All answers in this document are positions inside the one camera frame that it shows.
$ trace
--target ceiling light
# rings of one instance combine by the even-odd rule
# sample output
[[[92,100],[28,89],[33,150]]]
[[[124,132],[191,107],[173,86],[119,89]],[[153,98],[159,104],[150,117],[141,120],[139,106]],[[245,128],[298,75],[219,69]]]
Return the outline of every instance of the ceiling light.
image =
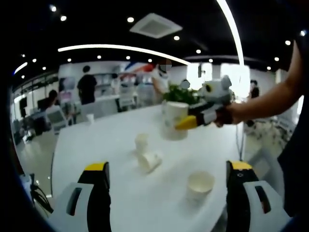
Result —
[[[63,16],[61,16],[60,20],[61,20],[62,22],[64,22],[64,21],[67,20],[67,17],[63,15]]]
[[[24,67],[26,67],[28,65],[27,62],[23,63],[22,65],[20,65],[15,71],[14,74],[16,74],[18,71],[20,71],[21,69],[23,69]]]
[[[134,18],[129,17],[129,18],[127,18],[127,21],[128,21],[129,23],[133,23],[133,22],[134,22]]]
[[[306,35],[306,31],[305,30],[302,30],[301,32],[300,32],[300,36],[305,36]]]
[[[76,50],[76,49],[84,49],[84,48],[114,48],[114,49],[130,50],[130,51],[143,52],[143,53],[147,53],[147,54],[163,57],[163,58],[170,59],[170,60],[179,62],[181,64],[185,64],[185,65],[191,64],[190,62],[188,62],[188,61],[186,61],[184,59],[179,59],[177,57],[173,57],[173,56],[170,56],[170,55],[165,54],[165,53],[156,52],[156,51],[153,51],[153,50],[139,48],[139,47],[131,47],[131,46],[115,45],[115,44],[83,44],[83,45],[75,45],[75,46],[59,48],[58,52],[64,52],[64,51],[70,51],[70,50]]]
[[[53,6],[53,5],[51,5],[51,6],[50,6],[50,10],[51,10],[52,12],[56,12],[57,8],[56,8],[55,6]]]
[[[233,38],[234,38],[236,50],[237,50],[239,64],[243,66],[243,65],[245,65],[245,61],[244,61],[244,58],[243,58],[243,51],[242,51],[242,47],[241,47],[239,33],[238,33],[238,30],[237,30],[237,26],[236,26],[235,20],[233,18],[232,12],[231,12],[230,8],[228,7],[226,0],[217,0],[217,3],[219,4],[223,14],[226,17],[228,25],[230,26],[230,29],[231,29],[231,32],[232,32],[232,35],[233,35]]]

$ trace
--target robotic hand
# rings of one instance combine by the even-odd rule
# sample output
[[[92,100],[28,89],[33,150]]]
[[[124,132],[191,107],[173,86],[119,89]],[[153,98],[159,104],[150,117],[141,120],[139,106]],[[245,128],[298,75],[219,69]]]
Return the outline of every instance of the robotic hand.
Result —
[[[208,125],[217,118],[217,111],[224,110],[230,104],[230,78],[225,75],[220,80],[206,81],[199,90],[202,102],[189,107],[188,116],[175,126],[176,130],[189,130],[200,125]],[[226,123],[231,123],[232,118],[225,118]]]

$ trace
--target curved light strip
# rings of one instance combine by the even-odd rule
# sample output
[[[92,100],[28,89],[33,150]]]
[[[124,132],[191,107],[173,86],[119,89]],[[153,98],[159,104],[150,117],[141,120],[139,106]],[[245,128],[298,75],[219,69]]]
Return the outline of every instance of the curved light strip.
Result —
[[[75,49],[83,49],[83,48],[114,48],[114,49],[124,49],[124,50],[130,50],[130,51],[136,51],[136,52],[144,52],[148,54],[152,54],[159,57],[164,57],[167,59],[171,59],[173,61],[177,61],[179,63],[189,65],[190,62],[185,61],[183,59],[179,59],[177,57],[173,57],[161,52],[156,52],[153,50],[148,50],[144,48],[139,47],[131,47],[131,46],[124,46],[124,45],[114,45],[114,44],[85,44],[85,45],[76,45],[76,46],[70,46],[70,47],[62,47],[58,49],[58,52],[64,52],[64,51],[70,51]]]
[[[28,65],[27,62],[23,63],[22,65],[20,65],[15,71],[14,71],[14,75],[20,71],[21,69],[23,69],[24,67],[26,67]]]
[[[243,52],[242,52],[242,48],[241,48],[241,42],[240,42],[240,37],[239,37],[239,33],[236,27],[236,23],[235,20],[233,18],[232,12],[230,10],[230,8],[228,7],[227,3],[225,0],[217,0],[223,14],[226,17],[226,20],[228,22],[228,25],[231,28],[232,31],[232,35],[235,41],[235,45],[236,45],[236,50],[237,50],[237,54],[238,54],[238,59],[239,59],[239,64],[240,65],[245,65],[244,59],[243,59]]]

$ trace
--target person in black shirt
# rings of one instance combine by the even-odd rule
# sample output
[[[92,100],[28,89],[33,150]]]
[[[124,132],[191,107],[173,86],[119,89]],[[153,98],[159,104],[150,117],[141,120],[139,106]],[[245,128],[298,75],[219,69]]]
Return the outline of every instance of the person in black shirt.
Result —
[[[77,88],[82,105],[95,102],[95,87],[97,81],[93,75],[87,74],[90,67],[87,65],[83,68],[84,76],[79,80]]]
[[[257,85],[257,81],[256,80],[251,80],[250,81],[250,99],[252,98],[257,98],[258,96],[260,96],[260,89]]]

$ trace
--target hand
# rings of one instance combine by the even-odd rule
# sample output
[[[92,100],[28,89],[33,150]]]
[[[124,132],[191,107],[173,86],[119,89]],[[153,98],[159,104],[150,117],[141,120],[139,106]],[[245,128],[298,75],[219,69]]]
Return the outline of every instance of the hand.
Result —
[[[239,124],[242,122],[241,104],[232,103],[216,111],[217,119],[214,121],[217,127],[224,124]]]

